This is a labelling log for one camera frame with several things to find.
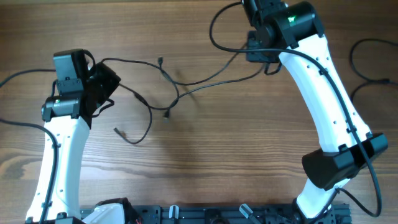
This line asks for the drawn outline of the black usb cable short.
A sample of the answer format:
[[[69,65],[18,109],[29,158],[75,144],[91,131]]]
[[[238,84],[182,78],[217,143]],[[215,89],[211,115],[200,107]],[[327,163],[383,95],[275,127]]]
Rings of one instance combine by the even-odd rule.
[[[153,122],[152,109],[137,91],[119,84],[129,96],[123,96],[119,106],[119,125],[113,131],[131,145],[141,143],[147,137]]]

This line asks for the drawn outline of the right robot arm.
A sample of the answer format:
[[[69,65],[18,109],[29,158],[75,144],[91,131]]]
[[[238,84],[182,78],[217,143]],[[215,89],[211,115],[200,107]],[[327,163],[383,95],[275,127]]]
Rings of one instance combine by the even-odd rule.
[[[308,177],[296,205],[319,219],[338,192],[388,147],[355,110],[336,72],[323,24],[309,2],[243,1],[252,31],[247,59],[283,65],[296,82],[317,129],[320,148],[302,157]]]

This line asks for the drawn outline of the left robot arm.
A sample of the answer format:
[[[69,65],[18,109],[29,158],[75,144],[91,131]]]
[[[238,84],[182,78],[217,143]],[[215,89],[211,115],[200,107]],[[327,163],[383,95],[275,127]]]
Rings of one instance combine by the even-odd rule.
[[[42,106],[45,148],[34,199],[26,223],[80,217],[79,184],[83,150],[98,108],[110,107],[121,79],[104,63],[88,65],[83,49],[57,52],[57,96]]]

